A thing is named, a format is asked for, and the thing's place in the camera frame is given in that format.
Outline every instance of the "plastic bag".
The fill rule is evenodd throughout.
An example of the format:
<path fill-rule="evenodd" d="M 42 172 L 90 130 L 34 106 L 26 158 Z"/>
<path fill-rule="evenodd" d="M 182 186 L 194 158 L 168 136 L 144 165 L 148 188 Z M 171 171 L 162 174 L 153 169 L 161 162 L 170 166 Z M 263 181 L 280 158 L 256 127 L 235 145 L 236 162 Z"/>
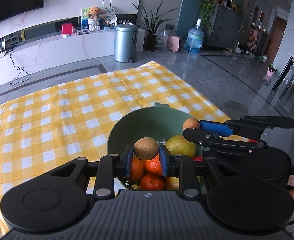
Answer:
<path fill-rule="evenodd" d="M 157 32 L 156 37 L 156 49 L 167 49 L 167 40 L 168 40 L 168 34 L 166 31 L 164 32 Z"/>

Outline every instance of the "tile floor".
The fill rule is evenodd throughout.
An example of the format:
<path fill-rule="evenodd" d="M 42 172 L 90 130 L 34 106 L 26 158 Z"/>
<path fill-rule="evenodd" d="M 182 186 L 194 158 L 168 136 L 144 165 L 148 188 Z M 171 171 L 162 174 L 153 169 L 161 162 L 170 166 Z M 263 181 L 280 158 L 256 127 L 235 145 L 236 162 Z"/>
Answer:
<path fill-rule="evenodd" d="M 285 82 L 273 98 L 268 98 L 277 77 L 274 75 L 271 84 L 266 86 L 263 81 L 266 66 L 250 57 L 230 55 L 219 50 L 203 51 L 201 54 L 173 53 L 169 50 L 144 51 L 137 53 L 135 63 L 119 63 L 113 60 L 113 56 L 69 63 L 33 73 L 29 75 L 28 80 L 26 76 L 21 77 L 17 80 L 20 83 L 14 86 L 9 83 L 0 86 L 0 104 L 63 82 L 133 68 L 151 60 L 173 71 L 217 107 L 233 101 L 245 106 L 250 115 L 289 116 L 294 105 L 294 95 L 287 103 L 286 100 L 278 100 L 286 86 Z"/>

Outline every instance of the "red box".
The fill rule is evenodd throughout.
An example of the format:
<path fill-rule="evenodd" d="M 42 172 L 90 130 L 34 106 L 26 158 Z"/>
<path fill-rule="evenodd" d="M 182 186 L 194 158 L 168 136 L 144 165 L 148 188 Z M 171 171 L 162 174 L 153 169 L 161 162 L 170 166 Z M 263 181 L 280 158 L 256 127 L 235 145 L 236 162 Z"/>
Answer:
<path fill-rule="evenodd" d="M 61 25 L 61 31 L 63 34 L 72 34 L 72 23 L 63 23 Z"/>

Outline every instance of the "green pear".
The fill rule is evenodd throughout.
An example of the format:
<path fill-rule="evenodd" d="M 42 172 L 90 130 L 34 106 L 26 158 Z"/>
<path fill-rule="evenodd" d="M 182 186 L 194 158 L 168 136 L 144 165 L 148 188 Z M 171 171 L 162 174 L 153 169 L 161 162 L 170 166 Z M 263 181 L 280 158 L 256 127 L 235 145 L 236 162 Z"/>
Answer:
<path fill-rule="evenodd" d="M 174 135 L 165 143 L 169 153 L 183 154 L 194 158 L 196 156 L 196 145 L 192 142 L 186 141 L 182 135 Z"/>

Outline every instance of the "green bowl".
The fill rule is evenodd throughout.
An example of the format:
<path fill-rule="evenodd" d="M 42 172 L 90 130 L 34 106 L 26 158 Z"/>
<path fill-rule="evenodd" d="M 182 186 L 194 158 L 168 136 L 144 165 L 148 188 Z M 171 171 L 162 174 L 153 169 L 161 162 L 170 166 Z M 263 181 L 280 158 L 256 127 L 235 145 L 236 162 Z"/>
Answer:
<path fill-rule="evenodd" d="M 155 103 L 152 107 L 135 110 L 122 117 L 110 132 L 107 153 L 121 155 L 127 145 L 134 145 L 143 137 L 154 138 L 159 145 L 170 137 L 183 134 L 183 123 L 191 115 L 169 108 L 169 105 Z M 197 155 L 201 155 L 201 146 L 196 146 Z M 130 183 L 119 178 L 128 189 L 137 189 L 139 183 Z"/>

